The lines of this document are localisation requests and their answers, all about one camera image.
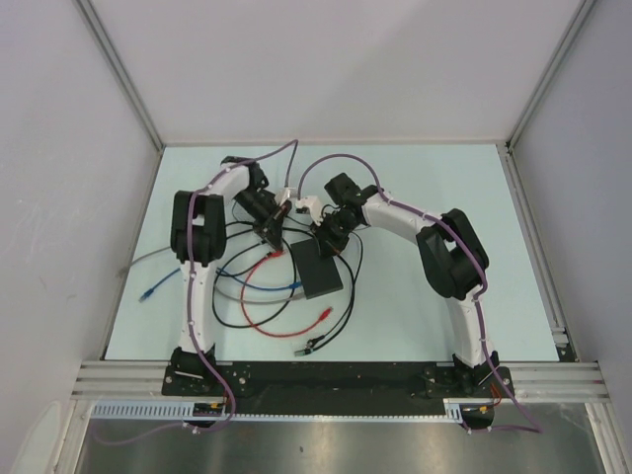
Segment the black network switch box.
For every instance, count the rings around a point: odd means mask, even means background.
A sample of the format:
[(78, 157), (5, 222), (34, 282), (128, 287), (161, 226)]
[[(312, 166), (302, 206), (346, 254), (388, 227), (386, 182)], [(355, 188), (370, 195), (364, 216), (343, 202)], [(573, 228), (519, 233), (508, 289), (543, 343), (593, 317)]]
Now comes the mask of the black network switch box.
[(299, 280), (306, 299), (313, 299), (342, 290), (344, 285), (332, 257), (321, 257), (315, 240), (290, 245)]

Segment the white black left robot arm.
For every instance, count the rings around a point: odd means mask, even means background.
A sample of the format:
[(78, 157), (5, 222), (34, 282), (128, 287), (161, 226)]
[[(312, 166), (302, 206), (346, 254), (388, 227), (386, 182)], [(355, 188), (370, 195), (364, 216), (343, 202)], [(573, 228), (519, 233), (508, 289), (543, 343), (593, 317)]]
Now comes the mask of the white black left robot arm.
[(226, 205), (242, 205), (254, 220), (255, 233), (273, 249), (282, 249), (282, 222), (290, 202), (277, 202), (268, 185), (257, 159), (229, 156), (206, 187), (174, 196), (170, 245), (181, 264), (185, 303), (182, 336), (170, 359), (175, 371), (171, 377), (183, 378), (196, 394), (211, 392), (218, 382), (210, 310), (217, 264), (228, 240)]

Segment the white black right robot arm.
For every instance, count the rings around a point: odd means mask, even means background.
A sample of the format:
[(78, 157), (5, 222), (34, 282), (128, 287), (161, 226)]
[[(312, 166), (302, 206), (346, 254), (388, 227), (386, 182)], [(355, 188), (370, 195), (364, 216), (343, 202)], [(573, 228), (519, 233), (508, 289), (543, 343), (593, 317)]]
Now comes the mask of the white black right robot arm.
[(323, 256), (342, 252), (352, 231), (377, 227), (415, 244), (430, 287), (446, 300), (454, 337), (455, 386), (467, 396), (487, 389), (499, 365), (488, 342), (481, 297), (488, 289), (489, 257), (466, 214), (440, 216), (393, 199), (376, 185), (358, 186), (341, 173), (325, 185), (337, 208), (314, 219)]

